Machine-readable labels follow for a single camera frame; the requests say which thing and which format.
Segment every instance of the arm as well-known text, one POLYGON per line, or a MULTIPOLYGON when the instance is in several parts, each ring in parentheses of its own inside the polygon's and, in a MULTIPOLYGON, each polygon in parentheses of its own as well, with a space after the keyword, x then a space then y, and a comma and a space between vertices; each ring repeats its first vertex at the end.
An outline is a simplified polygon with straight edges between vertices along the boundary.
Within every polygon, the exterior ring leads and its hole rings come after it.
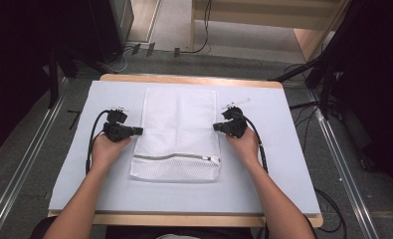
POLYGON ((277 187, 258 161, 258 141, 247 128, 241 138, 226 135, 248 169, 264 209, 271 238, 314 238, 310 226, 293 202, 277 187))
POLYGON ((104 134, 97 137, 90 172, 44 238, 90 237, 98 196, 105 176, 121 149, 130 141, 130 138, 126 138, 120 142, 111 142, 104 134))

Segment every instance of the metal rail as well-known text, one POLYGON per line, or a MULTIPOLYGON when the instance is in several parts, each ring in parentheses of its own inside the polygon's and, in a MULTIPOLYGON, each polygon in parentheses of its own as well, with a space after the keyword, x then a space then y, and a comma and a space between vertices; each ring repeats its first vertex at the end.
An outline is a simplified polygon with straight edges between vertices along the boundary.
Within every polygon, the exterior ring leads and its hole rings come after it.
MULTIPOLYGON (((319 101, 319 98, 314 91, 309 90, 308 94, 311 100, 319 101)), ((351 175, 329 122, 323 117, 321 111, 316 111, 315 114, 364 237, 378 239, 379 236, 373 224, 372 217, 370 216, 369 210, 367 209, 354 178, 351 175)))
POLYGON ((57 117, 60 107, 65 99, 69 84, 69 79, 63 78, 60 85, 61 95, 57 100, 56 105, 52 109, 47 110, 44 119, 42 120, 37 132, 34 135, 34 138, 29 144, 28 149, 23 155, 23 158, 20 161, 15 173, 13 174, 13 177, 0 197, 0 230, 16 200, 17 195, 20 192, 20 189, 23 186, 23 183, 26 180, 26 177, 28 176, 34 164, 35 158, 38 155, 39 150, 45 141, 51 126, 54 123, 54 120, 57 117))

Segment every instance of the person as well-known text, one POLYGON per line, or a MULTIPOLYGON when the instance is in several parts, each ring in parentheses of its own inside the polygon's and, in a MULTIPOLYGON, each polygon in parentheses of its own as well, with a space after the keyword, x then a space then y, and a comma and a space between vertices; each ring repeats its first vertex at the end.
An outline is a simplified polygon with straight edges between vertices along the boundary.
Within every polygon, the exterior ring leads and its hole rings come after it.
MULTIPOLYGON (((277 187, 259 163, 259 146, 255 133, 247 128, 241 138, 226 135, 226 139, 246 166, 256 186, 267 221, 269 238, 315 238, 308 220, 277 187)), ((119 142, 111 142, 104 134, 96 138, 90 172, 60 215, 49 220, 48 230, 40 232, 45 233, 44 238, 90 237, 103 181, 120 151, 130 141, 130 138, 126 138, 119 142)), ((165 235, 169 236, 169 234, 192 236, 184 238, 253 238, 249 228, 212 228, 210 230, 210 228, 129 226, 111 228, 108 226, 105 235, 107 238, 167 238, 165 235)))

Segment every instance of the black curtain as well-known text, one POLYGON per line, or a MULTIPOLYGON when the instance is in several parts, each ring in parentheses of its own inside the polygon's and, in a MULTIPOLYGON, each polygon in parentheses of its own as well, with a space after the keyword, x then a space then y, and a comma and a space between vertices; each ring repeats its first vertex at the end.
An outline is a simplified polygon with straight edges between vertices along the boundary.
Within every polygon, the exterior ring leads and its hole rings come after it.
POLYGON ((49 44, 31 1, 0 1, 0 146, 49 87, 49 44))

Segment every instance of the finger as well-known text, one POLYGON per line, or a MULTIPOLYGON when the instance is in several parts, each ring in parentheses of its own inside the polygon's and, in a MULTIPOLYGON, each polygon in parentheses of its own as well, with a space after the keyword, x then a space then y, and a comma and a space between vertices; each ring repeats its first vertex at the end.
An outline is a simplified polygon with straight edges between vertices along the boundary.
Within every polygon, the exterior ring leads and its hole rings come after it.
POLYGON ((127 137, 127 138, 124 138, 124 139, 118 141, 117 143, 121 144, 121 147, 125 147, 130 142, 131 142, 131 137, 127 137))
POLYGON ((229 134, 225 134, 225 139, 226 139, 228 142, 233 142, 233 141, 236 140, 236 138, 235 138, 234 136, 231 136, 231 135, 229 135, 229 134))

